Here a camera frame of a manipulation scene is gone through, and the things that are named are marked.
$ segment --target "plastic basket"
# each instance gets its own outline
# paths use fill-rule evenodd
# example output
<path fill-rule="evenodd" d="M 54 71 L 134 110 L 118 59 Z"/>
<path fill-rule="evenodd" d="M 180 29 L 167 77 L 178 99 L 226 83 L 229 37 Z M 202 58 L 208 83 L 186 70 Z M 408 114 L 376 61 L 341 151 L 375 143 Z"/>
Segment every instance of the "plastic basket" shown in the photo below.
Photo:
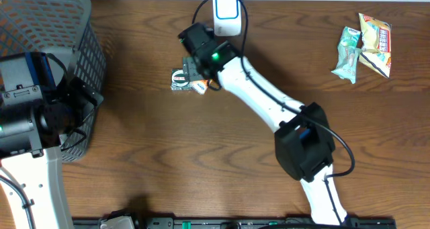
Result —
<path fill-rule="evenodd" d="M 105 57 L 89 23 L 90 13 L 90 0 L 0 0 L 0 56 L 29 51 L 57 53 L 69 73 L 101 91 Z M 88 139 L 64 151 L 63 162 L 85 154 L 93 124 L 94 116 L 80 128 Z M 65 146 L 80 138 L 73 134 Z"/>

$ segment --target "wooden surface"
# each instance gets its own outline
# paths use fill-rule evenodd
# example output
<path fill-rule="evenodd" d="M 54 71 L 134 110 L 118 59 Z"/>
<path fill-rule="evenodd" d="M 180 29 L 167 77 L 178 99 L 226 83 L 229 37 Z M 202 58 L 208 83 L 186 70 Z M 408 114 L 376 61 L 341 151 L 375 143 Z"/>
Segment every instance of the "wooden surface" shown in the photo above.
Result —
<path fill-rule="evenodd" d="M 86 157 L 64 165 L 74 217 L 132 208 L 146 215 L 274 217 L 308 214 L 300 183 L 274 155 L 273 134 L 226 91 L 172 92 L 185 50 L 176 35 L 198 1 L 92 0 L 107 56 L 105 103 Z M 324 107 L 357 165 L 336 179 L 345 209 L 430 226 L 430 3 L 247 1 L 246 55 L 289 96 Z M 357 83 L 330 73 L 344 26 L 358 12 L 393 25 L 392 73 L 359 64 Z M 212 19 L 212 5 L 199 20 Z M 335 170 L 349 166 L 337 144 Z M 13 228 L 4 195 L 0 227 Z"/>

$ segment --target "teal package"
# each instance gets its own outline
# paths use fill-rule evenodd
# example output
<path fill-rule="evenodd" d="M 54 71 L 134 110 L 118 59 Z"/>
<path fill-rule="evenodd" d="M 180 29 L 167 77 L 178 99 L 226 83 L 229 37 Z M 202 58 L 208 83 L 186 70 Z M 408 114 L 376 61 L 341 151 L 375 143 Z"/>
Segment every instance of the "teal package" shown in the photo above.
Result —
<path fill-rule="evenodd" d="M 331 71 L 341 79 L 349 79 L 355 84 L 357 75 L 357 60 L 361 50 L 357 47 L 361 32 L 345 27 L 342 32 L 341 41 L 337 46 L 339 61 L 336 68 Z"/>

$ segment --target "white arm segment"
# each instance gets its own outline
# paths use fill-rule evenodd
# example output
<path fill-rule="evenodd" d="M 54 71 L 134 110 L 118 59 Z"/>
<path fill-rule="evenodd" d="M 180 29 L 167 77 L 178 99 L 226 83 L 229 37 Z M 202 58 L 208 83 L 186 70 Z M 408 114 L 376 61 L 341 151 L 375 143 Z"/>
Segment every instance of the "white arm segment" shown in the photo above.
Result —
<path fill-rule="evenodd" d="M 62 159 L 59 147 L 44 149 L 44 156 L 33 158 L 31 153 L 1 160 L 0 174 L 21 185 L 29 200 L 36 229 L 73 229 L 72 217 L 62 183 Z M 28 229 L 22 201 L 9 186 L 1 183 L 17 229 Z"/>
<path fill-rule="evenodd" d="M 300 111 L 300 106 L 302 106 L 303 103 L 288 97 L 273 86 L 252 67 L 247 58 L 244 57 L 243 63 L 246 70 L 250 73 L 250 76 L 252 76 L 260 86 L 289 107 Z M 224 70 L 218 72 L 218 79 L 224 89 L 235 94 L 260 116 L 270 127 L 272 132 L 276 132 L 280 128 L 280 122 L 289 122 L 296 116 L 296 114 L 282 109 L 280 105 L 266 96 L 266 94 L 260 91 L 260 89 L 246 77 L 239 57 L 232 59 L 224 65 Z M 339 221 L 333 211 L 330 197 L 323 181 L 324 176 L 330 175 L 331 173 L 333 173 L 333 165 L 323 168 L 315 175 L 315 180 L 311 183 L 303 179 L 301 180 L 303 190 L 306 193 L 312 211 L 312 219 L 318 224 L 339 225 Z M 335 201 L 336 209 L 341 220 L 344 221 L 347 213 L 339 202 L 339 196 L 337 195 L 332 178 L 329 179 L 329 186 Z"/>

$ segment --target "snack bag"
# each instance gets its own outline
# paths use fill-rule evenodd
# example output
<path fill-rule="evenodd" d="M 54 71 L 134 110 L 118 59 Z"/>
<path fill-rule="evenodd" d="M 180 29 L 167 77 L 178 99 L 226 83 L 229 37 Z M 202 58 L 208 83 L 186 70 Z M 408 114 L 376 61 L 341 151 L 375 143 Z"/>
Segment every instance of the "snack bag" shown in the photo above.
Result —
<path fill-rule="evenodd" d="M 391 25 L 359 13 L 363 48 L 359 61 L 383 77 L 390 76 Z"/>
<path fill-rule="evenodd" d="M 341 79 L 349 79 L 355 84 L 357 76 L 357 59 L 360 49 L 356 48 L 361 32 L 352 28 L 345 27 L 342 32 L 341 41 L 337 45 L 339 61 L 336 68 L 331 71 Z"/>

